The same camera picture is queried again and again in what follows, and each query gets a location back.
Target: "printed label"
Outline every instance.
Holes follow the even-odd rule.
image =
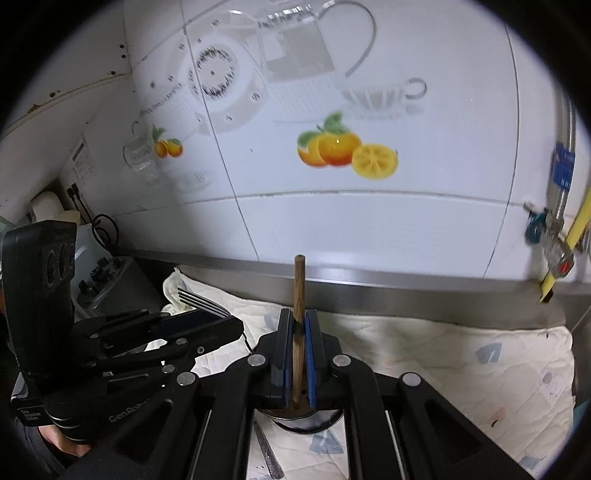
[[[570,190],[570,182],[573,180],[574,152],[567,150],[560,142],[554,150],[554,170],[552,181],[562,190]]]
[[[80,183],[85,185],[95,173],[95,163],[84,141],[80,142],[80,145],[72,155],[72,162],[74,162],[74,170],[76,171],[76,175],[78,175]]]

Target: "metal utensil handle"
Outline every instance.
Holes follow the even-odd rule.
[[[345,78],[348,78],[351,75],[353,75],[355,70],[357,70],[361,66],[361,64],[365,61],[365,59],[369,55],[369,52],[371,51],[371,49],[374,47],[375,36],[378,32],[378,26],[376,25],[375,17],[373,15],[373,13],[371,13],[371,11],[369,11],[369,8],[367,8],[363,4],[360,4],[359,2],[356,2],[355,0],[330,0],[329,2],[326,2],[324,5],[322,5],[322,12],[320,12],[318,14],[318,20],[322,19],[322,17],[326,15],[326,12],[329,9],[336,7],[338,5],[355,5],[356,7],[362,8],[369,15],[369,19],[371,20],[371,25],[372,25],[372,34],[371,34],[371,39],[369,40],[368,46],[365,48],[365,51],[361,54],[361,56],[358,58],[358,60],[355,63],[353,63],[353,66],[345,72]]]
[[[281,465],[279,465],[279,462],[277,461],[277,458],[271,449],[271,445],[269,445],[269,441],[267,440],[265,432],[262,431],[261,426],[258,424],[255,418],[252,419],[252,425],[255,429],[256,439],[258,440],[259,447],[261,447],[262,456],[265,459],[265,463],[267,464],[269,475],[271,475],[273,480],[279,480],[280,478],[283,478],[285,473],[283,473],[283,469],[281,468]]]

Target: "green leaf graphic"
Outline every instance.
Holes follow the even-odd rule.
[[[315,132],[313,130],[308,130],[307,132],[302,133],[297,138],[297,146],[300,148],[308,148],[308,143],[310,143],[310,140],[312,140],[314,137],[318,137],[320,133],[321,132]]]
[[[341,123],[342,119],[343,114],[341,112],[331,113],[324,120],[324,130],[334,135],[347,133],[349,130]]]
[[[326,117],[326,120],[324,120],[324,123],[326,123],[326,122],[340,123],[340,121],[342,119],[343,119],[343,112],[335,112],[335,113],[331,113],[328,117]]]
[[[152,128],[152,140],[154,140],[154,143],[158,141],[160,135],[162,135],[164,132],[166,132],[165,128],[157,128],[156,125],[154,125]]]

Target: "white tiled wall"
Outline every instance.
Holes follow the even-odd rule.
[[[300,66],[285,67],[277,81],[270,61],[302,37],[290,44],[288,36],[259,36],[271,2],[126,0],[133,81],[84,132],[98,166],[83,188],[93,210],[115,215],[124,242],[139,249],[284,263],[304,253],[317,265],[543,276],[540,250],[524,241],[522,206],[547,204],[557,129],[548,71],[470,1],[361,1],[377,30],[355,72],[344,75],[370,42],[372,23],[345,5],[318,22],[322,41],[305,55],[291,52]],[[209,47],[217,53],[208,55]],[[326,71],[296,78],[311,62]],[[424,82],[423,98],[404,99],[422,85],[408,79]],[[335,110],[363,144],[396,151],[394,174],[370,180],[350,165],[300,160],[298,136]],[[158,160],[156,184],[123,159],[136,120],[183,145],[181,156]],[[567,224],[590,169],[580,123],[577,136]],[[199,188],[187,190],[195,174]],[[585,280],[584,265],[580,258],[569,280]]]
[[[25,215],[130,71],[123,2],[113,2],[54,52],[14,106],[0,142],[0,215]]]
[[[492,202],[411,194],[239,199],[262,261],[481,277],[505,213]]]
[[[130,213],[116,221],[134,248],[256,260],[235,199]]]

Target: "metal fork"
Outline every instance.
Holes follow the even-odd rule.
[[[215,303],[214,301],[211,301],[191,291],[187,291],[181,287],[178,288],[178,297],[183,303],[186,303],[187,305],[197,309],[205,310],[206,312],[213,315],[217,315],[222,318],[232,315],[227,309]]]

